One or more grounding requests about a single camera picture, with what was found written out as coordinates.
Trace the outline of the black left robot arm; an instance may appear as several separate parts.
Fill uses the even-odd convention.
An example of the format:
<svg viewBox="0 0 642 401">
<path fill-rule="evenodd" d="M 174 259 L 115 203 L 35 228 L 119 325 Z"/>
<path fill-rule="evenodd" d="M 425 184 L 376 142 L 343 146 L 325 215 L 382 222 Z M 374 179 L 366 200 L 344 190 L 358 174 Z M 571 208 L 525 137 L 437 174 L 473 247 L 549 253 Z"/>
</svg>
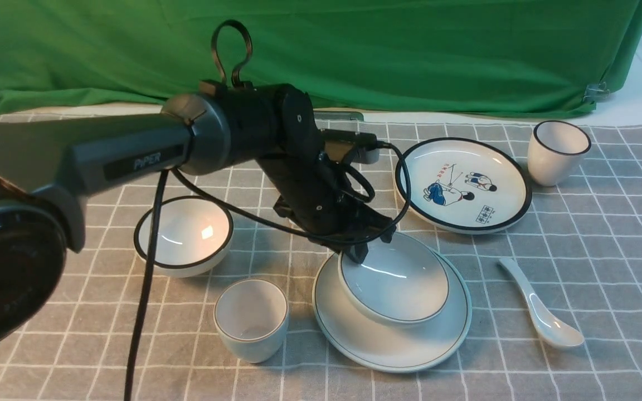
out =
<svg viewBox="0 0 642 401">
<path fill-rule="evenodd" d="M 368 134 L 320 130 L 310 96 L 290 84 L 230 88 L 204 81 L 158 114 L 0 123 L 0 341 L 50 299 L 68 251 L 86 243 L 94 195 L 178 168 L 202 176 L 254 160 L 275 210 L 303 236 L 362 261 L 397 221 L 351 193 L 352 163 L 370 163 Z"/>
</svg>

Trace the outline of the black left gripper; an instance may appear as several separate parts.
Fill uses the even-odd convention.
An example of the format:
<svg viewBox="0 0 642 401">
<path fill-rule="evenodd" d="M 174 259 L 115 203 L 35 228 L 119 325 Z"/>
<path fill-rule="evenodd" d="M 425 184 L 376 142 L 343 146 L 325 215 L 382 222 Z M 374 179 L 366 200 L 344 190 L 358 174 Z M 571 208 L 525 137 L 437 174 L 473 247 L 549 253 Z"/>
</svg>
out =
<svg viewBox="0 0 642 401">
<path fill-rule="evenodd" d="M 362 264 L 368 243 L 390 243 L 397 230 L 394 218 L 369 206 L 372 186 L 353 163 L 337 163 L 324 144 L 287 150 L 282 147 L 260 157 L 260 167 L 279 192 L 278 216 L 300 227 L 300 236 L 321 246 L 345 246 L 344 255 Z"/>
</svg>

